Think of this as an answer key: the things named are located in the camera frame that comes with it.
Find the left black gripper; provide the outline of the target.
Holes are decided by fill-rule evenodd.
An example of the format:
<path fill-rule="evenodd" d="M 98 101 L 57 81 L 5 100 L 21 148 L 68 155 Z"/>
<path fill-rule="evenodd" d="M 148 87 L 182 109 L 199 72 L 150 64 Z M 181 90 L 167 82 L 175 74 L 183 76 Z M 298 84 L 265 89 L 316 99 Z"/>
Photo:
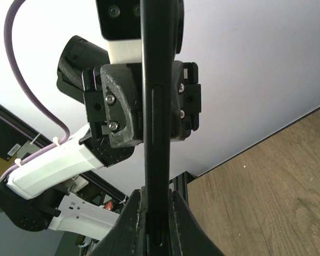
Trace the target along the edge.
<path fill-rule="evenodd" d="M 198 65 L 183 62 L 183 109 L 188 114 L 191 132 L 199 128 L 202 111 Z M 134 147 L 143 142 L 142 65 L 115 64 L 90 70 L 84 83 L 84 105 L 93 140 L 108 138 L 113 148 Z"/>

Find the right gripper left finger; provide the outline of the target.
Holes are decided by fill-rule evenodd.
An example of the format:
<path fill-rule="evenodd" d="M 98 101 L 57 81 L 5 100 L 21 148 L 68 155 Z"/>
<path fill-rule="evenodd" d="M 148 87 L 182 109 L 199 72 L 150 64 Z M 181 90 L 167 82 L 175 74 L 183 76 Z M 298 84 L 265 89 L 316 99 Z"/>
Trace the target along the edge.
<path fill-rule="evenodd" d="M 131 194 L 111 231 L 90 253 L 91 256 L 147 255 L 144 191 Z"/>

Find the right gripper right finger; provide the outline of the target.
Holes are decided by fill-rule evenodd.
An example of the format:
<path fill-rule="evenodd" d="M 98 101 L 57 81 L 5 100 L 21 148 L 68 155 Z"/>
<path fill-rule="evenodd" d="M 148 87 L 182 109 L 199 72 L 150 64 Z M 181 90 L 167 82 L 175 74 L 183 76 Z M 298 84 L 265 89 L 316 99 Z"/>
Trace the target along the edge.
<path fill-rule="evenodd" d="M 199 226 L 177 191 L 171 192 L 169 198 L 169 232 L 172 255 L 224 255 Z"/>

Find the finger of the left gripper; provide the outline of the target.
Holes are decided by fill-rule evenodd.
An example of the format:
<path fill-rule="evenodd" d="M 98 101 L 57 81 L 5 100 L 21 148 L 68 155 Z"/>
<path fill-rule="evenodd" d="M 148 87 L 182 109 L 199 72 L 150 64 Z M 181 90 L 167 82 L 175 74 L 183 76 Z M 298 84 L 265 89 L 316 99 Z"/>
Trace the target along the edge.
<path fill-rule="evenodd" d="M 183 109 L 183 92 L 179 89 L 183 84 L 183 63 L 173 61 L 171 75 L 171 141 L 184 141 L 191 134 L 188 114 Z"/>

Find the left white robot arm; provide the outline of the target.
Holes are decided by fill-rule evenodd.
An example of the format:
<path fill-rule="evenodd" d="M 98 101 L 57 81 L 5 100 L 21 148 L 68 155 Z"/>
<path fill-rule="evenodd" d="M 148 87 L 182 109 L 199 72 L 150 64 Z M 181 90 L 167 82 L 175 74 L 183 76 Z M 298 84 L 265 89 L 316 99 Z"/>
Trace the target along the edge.
<path fill-rule="evenodd" d="M 65 182 L 110 167 L 132 156 L 144 143 L 146 218 L 153 234 L 167 223 L 169 143 L 183 141 L 199 127 L 201 86 L 198 65 L 173 61 L 167 90 L 147 95 L 151 114 L 143 117 L 143 66 L 139 60 L 115 64 L 108 52 L 74 36 L 58 64 L 60 91 L 84 104 L 88 123 L 50 150 L 17 160 L 0 178 L 0 208 L 19 228 L 69 231 L 101 240 L 119 215 L 85 201 Z"/>

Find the black front rail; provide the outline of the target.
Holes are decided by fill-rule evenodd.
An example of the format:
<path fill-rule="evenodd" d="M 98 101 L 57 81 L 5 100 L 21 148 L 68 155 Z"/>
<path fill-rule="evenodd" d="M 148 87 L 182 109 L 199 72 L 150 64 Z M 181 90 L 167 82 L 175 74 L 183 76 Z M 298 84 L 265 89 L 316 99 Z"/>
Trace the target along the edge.
<path fill-rule="evenodd" d="M 182 174 L 180 174 L 170 180 L 169 188 L 172 191 L 178 191 L 188 205 L 189 200 L 188 200 L 187 184 L 189 184 L 190 182 L 192 182 L 196 178 L 197 178 L 197 176 L 195 176 L 189 172 L 184 172 L 184 173 L 182 173 Z"/>

